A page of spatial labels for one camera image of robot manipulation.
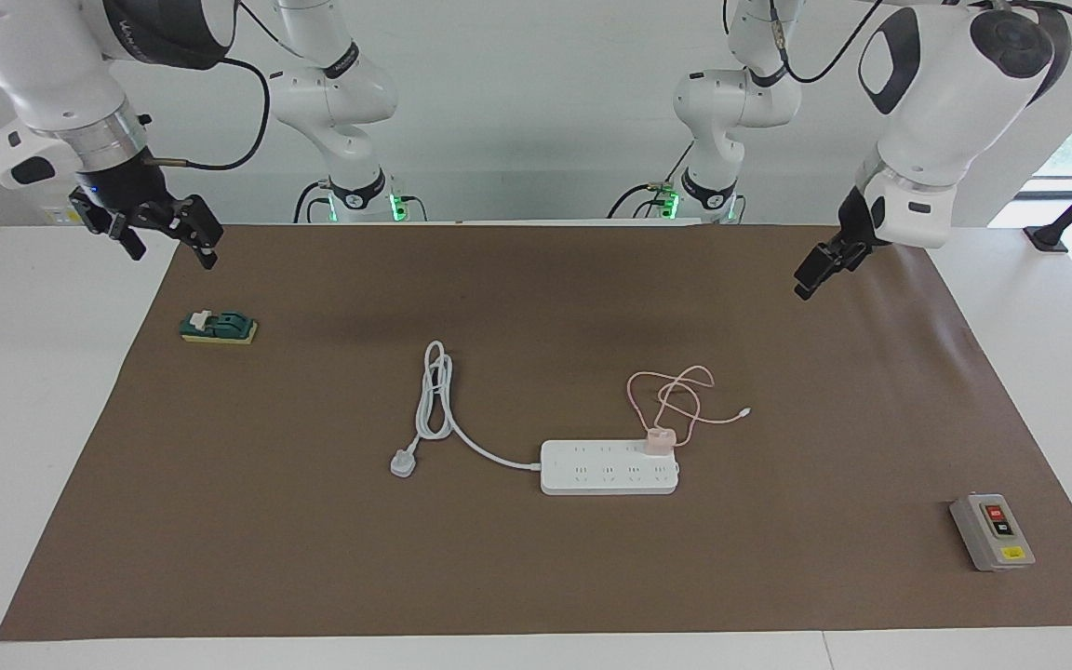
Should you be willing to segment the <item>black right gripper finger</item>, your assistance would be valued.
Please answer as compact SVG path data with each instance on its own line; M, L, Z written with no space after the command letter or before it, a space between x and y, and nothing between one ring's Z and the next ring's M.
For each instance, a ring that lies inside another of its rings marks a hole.
M183 199L167 198L149 202L149 220L157 232L190 248L204 270L213 270L215 245L224 235L224 226L212 208L199 194Z
M105 235L118 245L122 245L128 257L132 260L142 260L146 253L146 245L140 237L130 228L125 215L111 215L110 211L103 208L80 208L78 217L88 230L94 235Z

